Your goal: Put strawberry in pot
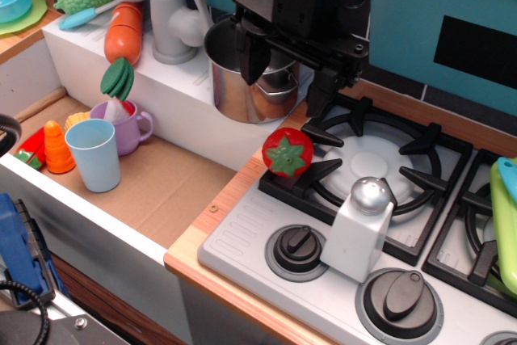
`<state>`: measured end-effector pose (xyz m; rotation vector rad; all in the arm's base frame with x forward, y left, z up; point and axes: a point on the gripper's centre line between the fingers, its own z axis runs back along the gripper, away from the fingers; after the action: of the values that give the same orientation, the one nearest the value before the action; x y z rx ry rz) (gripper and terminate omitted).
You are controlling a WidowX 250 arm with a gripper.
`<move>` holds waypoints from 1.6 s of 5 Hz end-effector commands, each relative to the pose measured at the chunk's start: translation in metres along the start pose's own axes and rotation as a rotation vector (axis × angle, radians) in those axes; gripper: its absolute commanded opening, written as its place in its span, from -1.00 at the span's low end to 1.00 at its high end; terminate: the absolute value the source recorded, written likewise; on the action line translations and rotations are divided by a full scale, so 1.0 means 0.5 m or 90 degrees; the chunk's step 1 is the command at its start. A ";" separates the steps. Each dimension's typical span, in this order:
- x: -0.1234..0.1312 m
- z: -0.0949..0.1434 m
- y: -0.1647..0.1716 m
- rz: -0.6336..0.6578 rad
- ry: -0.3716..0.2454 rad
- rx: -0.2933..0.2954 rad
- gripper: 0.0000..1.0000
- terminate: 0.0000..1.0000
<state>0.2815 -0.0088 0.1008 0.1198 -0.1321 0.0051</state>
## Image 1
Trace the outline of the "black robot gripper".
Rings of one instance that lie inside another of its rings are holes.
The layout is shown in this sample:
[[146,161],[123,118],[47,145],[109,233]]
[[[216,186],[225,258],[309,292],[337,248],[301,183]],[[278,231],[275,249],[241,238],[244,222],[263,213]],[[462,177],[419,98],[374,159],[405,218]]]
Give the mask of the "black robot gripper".
[[255,83],[278,51],[314,71],[306,116],[318,117],[336,89],[359,81],[368,46],[339,19],[339,0],[232,0],[243,80]]

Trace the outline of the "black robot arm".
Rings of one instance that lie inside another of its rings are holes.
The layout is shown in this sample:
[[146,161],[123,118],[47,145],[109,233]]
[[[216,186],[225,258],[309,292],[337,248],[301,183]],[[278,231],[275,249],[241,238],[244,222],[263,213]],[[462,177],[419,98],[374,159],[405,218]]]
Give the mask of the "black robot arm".
[[354,86],[368,46],[339,18],[342,0],[232,0],[235,49],[242,78],[256,82],[277,51],[313,70],[308,117],[318,117],[335,95]]

